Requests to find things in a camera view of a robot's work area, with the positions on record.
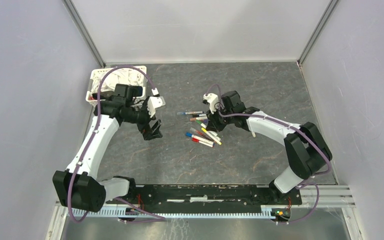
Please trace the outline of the white grey pen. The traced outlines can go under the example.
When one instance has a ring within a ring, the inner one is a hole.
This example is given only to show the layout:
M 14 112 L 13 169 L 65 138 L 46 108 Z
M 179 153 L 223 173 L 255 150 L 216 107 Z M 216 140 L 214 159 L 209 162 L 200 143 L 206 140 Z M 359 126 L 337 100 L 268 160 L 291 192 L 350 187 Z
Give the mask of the white grey pen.
M 221 138 L 218 137 L 218 134 L 214 131 L 208 131 L 212 136 L 214 136 L 218 141 L 221 141 Z

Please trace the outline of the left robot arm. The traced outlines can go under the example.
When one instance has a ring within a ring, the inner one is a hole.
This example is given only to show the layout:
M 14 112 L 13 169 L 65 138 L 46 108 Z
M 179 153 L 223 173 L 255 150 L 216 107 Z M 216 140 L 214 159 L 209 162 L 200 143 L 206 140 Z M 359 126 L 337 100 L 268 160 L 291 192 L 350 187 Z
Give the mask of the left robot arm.
M 122 123 L 136 125 L 146 141 L 163 136 L 156 110 L 166 102 L 154 90 L 142 105 L 136 106 L 136 98 L 144 92 L 141 86 L 117 84 L 115 91 L 95 107 L 90 130 L 79 151 L 65 170 L 57 170 L 52 177 L 58 199 L 64 207 L 96 213 L 104 203 L 116 197 L 125 204 L 136 200 L 133 178 L 114 176 L 99 182 L 97 174 L 110 140 Z

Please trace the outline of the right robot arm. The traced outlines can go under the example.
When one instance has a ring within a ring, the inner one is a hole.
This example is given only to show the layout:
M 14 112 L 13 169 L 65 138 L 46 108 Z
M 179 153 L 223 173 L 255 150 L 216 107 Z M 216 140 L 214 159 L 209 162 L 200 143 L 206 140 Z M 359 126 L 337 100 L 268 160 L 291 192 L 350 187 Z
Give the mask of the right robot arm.
M 332 153 L 314 123 L 290 123 L 256 107 L 246 107 L 237 91 L 223 95 L 207 92 L 203 103 L 209 107 L 206 130 L 221 132 L 227 125 L 235 125 L 284 146 L 288 167 L 269 184 L 268 196 L 273 203 L 282 204 L 292 189 L 332 169 Z

